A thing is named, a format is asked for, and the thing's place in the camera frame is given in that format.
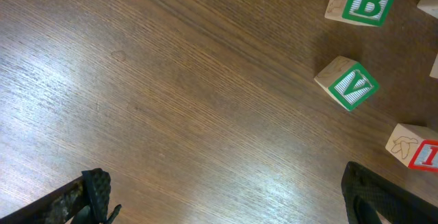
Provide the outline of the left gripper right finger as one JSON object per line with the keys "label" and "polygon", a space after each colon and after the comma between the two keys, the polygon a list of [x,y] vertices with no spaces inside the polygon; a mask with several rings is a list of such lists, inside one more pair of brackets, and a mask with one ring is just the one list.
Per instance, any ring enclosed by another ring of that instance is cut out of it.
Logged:
{"label": "left gripper right finger", "polygon": [[437,224],[437,207],[395,185],[357,162],[347,163],[342,194],[350,224]]}

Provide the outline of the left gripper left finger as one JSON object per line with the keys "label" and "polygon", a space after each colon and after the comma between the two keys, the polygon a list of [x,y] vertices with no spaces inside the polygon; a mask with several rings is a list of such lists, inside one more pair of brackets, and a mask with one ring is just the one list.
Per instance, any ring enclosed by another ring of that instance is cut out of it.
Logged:
{"label": "left gripper left finger", "polygon": [[100,168],[81,176],[3,218],[1,224],[112,224],[118,204],[109,211],[110,174]]}

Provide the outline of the green V block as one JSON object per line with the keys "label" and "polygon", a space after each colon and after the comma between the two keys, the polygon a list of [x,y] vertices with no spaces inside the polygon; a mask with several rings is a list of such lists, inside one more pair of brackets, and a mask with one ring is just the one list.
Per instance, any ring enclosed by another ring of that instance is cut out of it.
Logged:
{"label": "green V block", "polygon": [[378,89],[378,82],[357,61],[337,56],[314,80],[347,111],[353,111]]}

